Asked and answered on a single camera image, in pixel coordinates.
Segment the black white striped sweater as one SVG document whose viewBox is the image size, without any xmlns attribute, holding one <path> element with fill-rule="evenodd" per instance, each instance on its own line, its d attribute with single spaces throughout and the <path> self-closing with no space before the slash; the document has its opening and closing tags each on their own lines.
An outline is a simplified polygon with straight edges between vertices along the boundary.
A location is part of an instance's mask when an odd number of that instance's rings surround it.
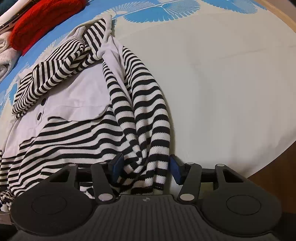
<svg viewBox="0 0 296 241">
<path fill-rule="evenodd" d="M 162 91 L 144 63 L 112 35 L 112 17 L 74 28 L 18 82 L 15 123 L 1 148 L 1 211 L 51 174 L 122 154 L 113 186 L 161 194 L 170 122 Z"/>
</svg>

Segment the blue white patterned bedsheet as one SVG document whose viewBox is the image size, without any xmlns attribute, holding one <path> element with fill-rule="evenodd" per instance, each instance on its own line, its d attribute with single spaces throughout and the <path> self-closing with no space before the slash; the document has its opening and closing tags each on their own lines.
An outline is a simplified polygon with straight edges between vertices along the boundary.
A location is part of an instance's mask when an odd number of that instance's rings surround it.
<svg viewBox="0 0 296 241">
<path fill-rule="evenodd" d="M 2 138 L 20 73 L 100 14 L 159 83 L 181 159 L 251 176 L 295 142 L 295 31 L 255 1 L 91 1 L 1 83 Z"/>
</svg>

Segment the folded beige blanket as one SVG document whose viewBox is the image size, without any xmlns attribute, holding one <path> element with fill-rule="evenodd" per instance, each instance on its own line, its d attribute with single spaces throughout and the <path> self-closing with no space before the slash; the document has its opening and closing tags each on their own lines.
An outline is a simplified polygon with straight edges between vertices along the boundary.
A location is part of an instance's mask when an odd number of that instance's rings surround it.
<svg viewBox="0 0 296 241">
<path fill-rule="evenodd" d="M 11 31 L 1 34 L 1 49 L 0 49 L 0 82 L 11 72 L 17 63 L 21 52 L 15 50 L 10 43 Z"/>
</svg>

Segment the red knitted garment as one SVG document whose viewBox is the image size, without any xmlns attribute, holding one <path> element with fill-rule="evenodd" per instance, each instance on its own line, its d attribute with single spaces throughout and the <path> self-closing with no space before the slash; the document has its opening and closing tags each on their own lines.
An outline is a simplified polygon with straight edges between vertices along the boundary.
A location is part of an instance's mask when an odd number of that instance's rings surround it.
<svg viewBox="0 0 296 241">
<path fill-rule="evenodd" d="M 50 30 L 79 13 L 87 3 L 85 0 L 39 1 L 17 20 L 10 35 L 11 47 L 26 54 Z"/>
</svg>

